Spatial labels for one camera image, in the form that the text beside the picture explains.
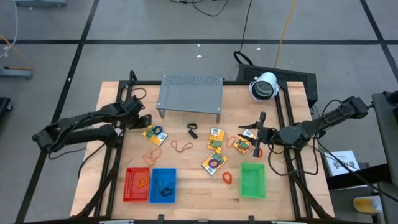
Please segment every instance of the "wooden table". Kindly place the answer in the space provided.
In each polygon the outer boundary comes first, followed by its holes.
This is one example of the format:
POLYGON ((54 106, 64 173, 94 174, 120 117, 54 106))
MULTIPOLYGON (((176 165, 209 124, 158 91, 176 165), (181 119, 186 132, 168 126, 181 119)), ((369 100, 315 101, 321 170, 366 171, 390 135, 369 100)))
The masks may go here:
MULTIPOLYGON (((311 119, 303 83, 288 82, 288 86, 294 120, 299 122, 311 119)), ((147 90, 147 96, 142 100, 146 108, 140 112, 140 115, 152 114, 152 124, 162 126, 164 132, 168 134, 167 139, 161 145, 162 155, 158 158, 154 167, 173 167, 177 169, 177 198, 174 204, 123 202, 126 169, 128 167, 147 166, 142 160, 142 156, 158 147, 142 136, 143 129, 126 131, 115 192, 113 219, 156 220, 158 214, 164 214, 167 220, 247 220, 249 215, 254 215, 256 220, 294 220, 289 179, 288 177, 276 175, 269 168, 266 159, 269 150, 267 150, 266 146, 262 146, 264 149, 262 159, 253 157, 251 152, 241 154, 235 148, 226 148, 226 140, 229 137, 243 132, 243 129, 238 128, 238 126, 254 123, 259 119, 261 111, 267 113, 264 126, 279 129, 275 100, 258 103, 250 96, 247 85, 224 85, 219 124, 215 123, 214 115, 211 114, 179 111, 168 111, 167 116, 161 119, 155 106, 160 86, 134 86, 134 88, 137 87, 143 87, 147 90), (196 140, 188 134, 187 124, 189 123, 198 125, 198 129, 195 130, 198 135, 196 140), (226 131, 222 152, 226 155, 228 161, 214 175, 209 175, 202 168, 201 163, 214 152, 211 149, 207 149, 208 135, 212 127, 226 131), (170 146, 173 140, 178 142, 178 147, 192 142, 193 148, 183 153, 177 153, 170 146), (240 167, 242 162, 265 164, 267 189, 265 199, 240 196, 240 167), (222 174, 224 172, 232 174, 232 185, 223 182, 222 174)), ((115 101, 117 88, 118 82, 103 82, 97 109, 115 101)), ((142 92, 137 90, 133 94, 140 97, 142 92)), ((283 99, 283 93, 281 92, 280 94, 281 99, 283 99)), ((282 107, 284 109, 285 123, 288 124, 284 100, 282 100, 282 107)), ((99 141, 89 142, 86 156, 100 145, 101 142, 99 141)), ((275 151, 281 150, 282 147, 275 147, 275 151)), ((71 215, 77 214, 96 192, 100 182, 104 154, 105 150, 103 149, 85 164, 78 181, 71 215)), ((334 216, 318 152, 317 157, 320 166, 319 174, 316 176, 306 175, 308 189, 326 212, 334 216)), ((315 158, 312 148, 306 147, 302 150, 302 160, 305 170, 310 172, 315 170, 315 158)), ((286 172, 283 155, 273 154, 272 165, 279 172, 286 172)), ((305 216, 302 194, 299 188, 297 188, 297 194, 302 211, 301 214, 305 216)), ((108 193, 105 193, 101 214, 105 213, 107 197, 108 193)))

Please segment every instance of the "colorful card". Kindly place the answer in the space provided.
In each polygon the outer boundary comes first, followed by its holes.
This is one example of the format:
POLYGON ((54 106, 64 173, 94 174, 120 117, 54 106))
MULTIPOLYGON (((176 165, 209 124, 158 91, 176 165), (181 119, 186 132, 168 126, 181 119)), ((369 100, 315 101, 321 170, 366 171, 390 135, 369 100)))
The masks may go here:
POLYGON ((201 164, 201 166, 203 166, 210 175, 213 175, 227 160, 228 159, 220 151, 215 151, 201 164))
POLYGON ((145 138, 149 139, 151 142, 155 143, 157 146, 160 146, 163 143, 164 139, 166 139, 167 137, 167 134, 163 131, 160 134, 155 134, 153 125, 148 126, 148 128, 144 130, 142 135, 145 136, 145 138))
MULTIPOLYGON (((251 132, 250 132, 249 130, 247 130, 247 129, 244 130, 243 135, 244 135, 244 136, 247 136, 247 137, 250 137, 250 138, 254 138, 254 139, 257 138, 253 133, 251 133, 251 132)), ((249 149, 250 146, 251 146, 251 143, 250 143, 248 140, 246 140, 246 139, 244 139, 244 138, 242 138, 242 137, 239 137, 239 138, 236 140, 236 142, 234 143, 234 147, 235 147, 239 152, 242 152, 243 154, 246 153, 246 151, 249 149)))
POLYGON ((208 149, 221 151, 221 147, 223 146, 225 131, 218 128, 211 128, 208 142, 208 149))

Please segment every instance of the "green plastic bin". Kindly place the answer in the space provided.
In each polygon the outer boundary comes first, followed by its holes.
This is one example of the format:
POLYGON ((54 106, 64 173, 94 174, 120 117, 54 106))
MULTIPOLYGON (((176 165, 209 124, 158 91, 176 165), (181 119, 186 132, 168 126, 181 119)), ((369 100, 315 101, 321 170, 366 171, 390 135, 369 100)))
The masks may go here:
POLYGON ((266 197, 266 167, 263 164, 241 164, 241 196, 266 197))

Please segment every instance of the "red basket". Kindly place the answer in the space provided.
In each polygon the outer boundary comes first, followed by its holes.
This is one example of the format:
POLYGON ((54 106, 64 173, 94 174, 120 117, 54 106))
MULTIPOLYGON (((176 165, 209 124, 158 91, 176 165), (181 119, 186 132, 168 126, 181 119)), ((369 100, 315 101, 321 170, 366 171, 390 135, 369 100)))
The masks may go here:
POLYGON ((145 202, 149 196, 150 172, 148 167, 130 167, 126 169, 123 202, 145 202))

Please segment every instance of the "blue basket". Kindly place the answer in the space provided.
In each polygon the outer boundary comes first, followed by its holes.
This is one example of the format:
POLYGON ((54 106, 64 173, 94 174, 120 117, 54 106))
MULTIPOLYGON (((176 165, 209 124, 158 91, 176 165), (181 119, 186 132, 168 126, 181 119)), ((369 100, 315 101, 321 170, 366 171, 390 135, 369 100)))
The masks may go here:
POLYGON ((176 173, 173 168, 154 168, 152 170, 150 203, 175 203, 176 173))

